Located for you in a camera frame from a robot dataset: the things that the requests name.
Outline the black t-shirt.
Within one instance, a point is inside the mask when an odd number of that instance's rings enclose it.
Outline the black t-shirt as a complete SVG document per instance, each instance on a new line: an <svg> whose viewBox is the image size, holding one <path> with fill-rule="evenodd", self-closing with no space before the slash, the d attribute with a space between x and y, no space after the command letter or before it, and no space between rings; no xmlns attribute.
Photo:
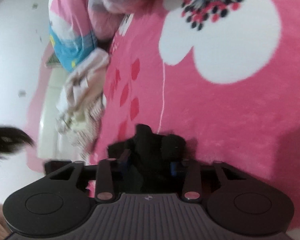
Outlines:
<svg viewBox="0 0 300 240"><path fill-rule="evenodd" d="M149 126L138 124L131 138L107 147L108 157L119 158L124 150L130 150L125 165L111 166L115 193L176 193L171 163L190 159L184 138L155 134Z"/></svg>

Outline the white shirt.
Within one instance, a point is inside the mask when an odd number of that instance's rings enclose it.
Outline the white shirt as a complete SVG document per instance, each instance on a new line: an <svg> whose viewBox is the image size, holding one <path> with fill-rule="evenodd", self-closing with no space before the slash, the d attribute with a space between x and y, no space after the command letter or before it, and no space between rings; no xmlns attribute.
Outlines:
<svg viewBox="0 0 300 240"><path fill-rule="evenodd" d="M84 121L84 114L102 95L109 62L109 54L97 48L68 75L56 104L59 133L73 130Z"/></svg>

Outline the beige houndstooth garment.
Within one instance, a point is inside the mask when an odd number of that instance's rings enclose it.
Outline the beige houndstooth garment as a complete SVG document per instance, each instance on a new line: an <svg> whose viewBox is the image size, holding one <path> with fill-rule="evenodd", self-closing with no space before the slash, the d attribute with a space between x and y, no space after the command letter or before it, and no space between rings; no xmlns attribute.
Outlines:
<svg viewBox="0 0 300 240"><path fill-rule="evenodd" d="M103 94L83 104L73 113L68 139L77 148L82 160L88 160L99 137L101 118L104 113Z"/></svg>

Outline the pink white headboard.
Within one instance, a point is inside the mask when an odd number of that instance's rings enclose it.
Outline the pink white headboard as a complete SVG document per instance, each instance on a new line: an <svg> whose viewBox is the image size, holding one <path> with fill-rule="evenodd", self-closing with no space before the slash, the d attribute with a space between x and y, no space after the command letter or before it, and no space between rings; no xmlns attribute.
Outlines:
<svg viewBox="0 0 300 240"><path fill-rule="evenodd" d="M47 68L46 62L53 53L49 43L42 55L37 89L27 110L27 132L35 142L26 149L27 166L36 172L43 172L43 162L57 156L58 132L56 104L68 73L62 67Z"/></svg>

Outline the pink floral bed blanket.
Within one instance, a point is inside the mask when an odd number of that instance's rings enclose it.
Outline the pink floral bed blanket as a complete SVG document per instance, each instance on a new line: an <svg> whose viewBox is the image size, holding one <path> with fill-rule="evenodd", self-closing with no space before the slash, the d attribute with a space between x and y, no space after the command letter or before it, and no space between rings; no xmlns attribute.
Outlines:
<svg viewBox="0 0 300 240"><path fill-rule="evenodd" d="M138 124L178 135L188 157L287 194L287 233L300 239L300 0L150 0L97 48L110 62L99 137L84 161L107 158ZM54 159L82 160L68 131L57 143Z"/></svg>

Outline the dark floral pillow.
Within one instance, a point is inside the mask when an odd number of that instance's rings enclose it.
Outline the dark floral pillow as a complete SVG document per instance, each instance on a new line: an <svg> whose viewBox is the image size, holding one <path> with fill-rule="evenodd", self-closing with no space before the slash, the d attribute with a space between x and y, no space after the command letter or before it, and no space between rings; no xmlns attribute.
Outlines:
<svg viewBox="0 0 300 240"><path fill-rule="evenodd" d="M58 57L53 53L45 63L46 67L49 69L61 67L61 63Z"/></svg>

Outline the blue patterned quilt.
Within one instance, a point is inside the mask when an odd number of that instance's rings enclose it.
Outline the blue patterned quilt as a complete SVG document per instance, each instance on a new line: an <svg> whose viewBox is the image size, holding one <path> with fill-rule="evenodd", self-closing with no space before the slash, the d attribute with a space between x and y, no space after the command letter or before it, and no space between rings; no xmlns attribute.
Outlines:
<svg viewBox="0 0 300 240"><path fill-rule="evenodd" d="M61 39L49 26L50 42L61 66L72 72L90 53L97 48L97 38L90 31L85 36L75 36L71 39Z"/></svg>

